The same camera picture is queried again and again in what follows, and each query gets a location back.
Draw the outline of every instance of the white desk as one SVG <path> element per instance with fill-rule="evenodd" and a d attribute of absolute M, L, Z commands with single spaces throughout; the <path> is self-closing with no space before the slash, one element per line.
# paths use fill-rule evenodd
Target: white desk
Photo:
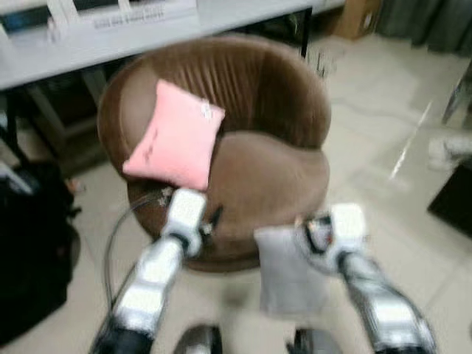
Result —
<path fill-rule="evenodd" d="M 197 18 L 70 36 L 57 43 L 0 52 L 0 91 L 192 38 L 294 13 L 321 12 L 345 0 L 198 0 Z"/>

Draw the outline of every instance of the black bag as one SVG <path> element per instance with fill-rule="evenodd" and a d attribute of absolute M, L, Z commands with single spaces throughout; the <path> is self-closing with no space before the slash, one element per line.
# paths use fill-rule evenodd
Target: black bag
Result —
<path fill-rule="evenodd" d="M 0 181 L 0 345 L 59 308 L 72 278 L 69 223 L 76 210 L 59 169 L 31 164 L 16 170 L 38 182 L 33 195 Z"/>

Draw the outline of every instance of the brown armchair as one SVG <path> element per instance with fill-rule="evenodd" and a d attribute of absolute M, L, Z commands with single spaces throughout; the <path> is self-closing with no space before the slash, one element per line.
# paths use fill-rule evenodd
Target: brown armchair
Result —
<path fill-rule="evenodd" d="M 206 218 L 219 205 L 223 214 L 211 244 L 189 267 L 257 266 L 254 229 L 291 223 L 325 198 L 329 167 L 320 148 L 330 106 L 319 78 L 292 49 L 257 38 L 207 38 L 141 56 L 109 84 L 98 121 L 130 202 L 165 186 L 122 174 L 152 117 L 159 78 L 226 109 L 206 192 Z M 151 204 L 136 217 L 152 238 L 159 237 L 164 208 Z"/>

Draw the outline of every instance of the silver robotic arm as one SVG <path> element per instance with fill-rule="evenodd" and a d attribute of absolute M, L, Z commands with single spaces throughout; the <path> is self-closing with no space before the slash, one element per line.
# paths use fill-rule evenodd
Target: silver robotic arm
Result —
<path fill-rule="evenodd" d="M 204 195 L 193 190 L 174 193 L 161 239 L 142 254 L 90 353 L 150 352 L 176 275 L 184 259 L 200 251 L 199 228 L 206 203 Z"/>
<path fill-rule="evenodd" d="M 312 266 L 341 274 L 375 353 L 435 354 L 431 329 L 414 304 L 364 251 L 367 226 L 356 204 L 338 204 L 306 223 L 299 240 Z"/>

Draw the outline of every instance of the cardboard box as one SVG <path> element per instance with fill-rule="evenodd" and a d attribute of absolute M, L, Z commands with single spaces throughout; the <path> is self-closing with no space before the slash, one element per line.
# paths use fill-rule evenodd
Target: cardboard box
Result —
<path fill-rule="evenodd" d="M 346 39 L 357 39 L 375 29 L 381 0 L 346 0 L 333 34 Z"/>

